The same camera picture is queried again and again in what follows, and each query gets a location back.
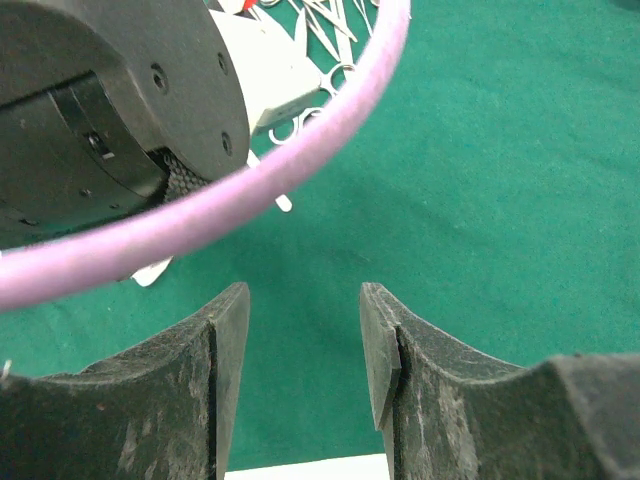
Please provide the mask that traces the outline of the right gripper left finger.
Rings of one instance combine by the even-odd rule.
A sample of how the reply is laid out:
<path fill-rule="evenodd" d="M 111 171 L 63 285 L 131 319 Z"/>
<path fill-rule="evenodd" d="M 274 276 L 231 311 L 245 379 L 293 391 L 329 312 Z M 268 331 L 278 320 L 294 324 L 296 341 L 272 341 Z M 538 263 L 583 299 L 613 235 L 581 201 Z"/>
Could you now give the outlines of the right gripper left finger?
<path fill-rule="evenodd" d="M 1 377 L 5 479 L 221 479 L 250 316 L 246 284 L 75 374 Z"/>

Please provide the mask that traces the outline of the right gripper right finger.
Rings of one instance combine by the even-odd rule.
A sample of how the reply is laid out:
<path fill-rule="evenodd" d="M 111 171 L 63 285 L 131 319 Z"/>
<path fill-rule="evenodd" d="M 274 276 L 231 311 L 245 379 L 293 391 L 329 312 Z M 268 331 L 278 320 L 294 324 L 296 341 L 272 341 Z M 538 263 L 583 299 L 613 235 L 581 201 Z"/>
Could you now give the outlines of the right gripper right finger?
<path fill-rule="evenodd" d="M 393 479 L 635 479 L 639 358 L 560 355 L 520 367 L 362 285 L 375 428 Z"/>

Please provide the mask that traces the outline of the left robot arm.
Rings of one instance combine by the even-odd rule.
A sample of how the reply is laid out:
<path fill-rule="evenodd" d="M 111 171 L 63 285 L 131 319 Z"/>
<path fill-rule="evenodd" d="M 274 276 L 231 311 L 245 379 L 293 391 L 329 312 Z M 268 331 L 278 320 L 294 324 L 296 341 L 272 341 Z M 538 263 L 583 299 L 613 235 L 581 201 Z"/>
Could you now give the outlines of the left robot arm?
<path fill-rule="evenodd" d="M 159 206 L 241 169 L 250 128 L 217 1 L 1 5 L 1 245 Z"/>

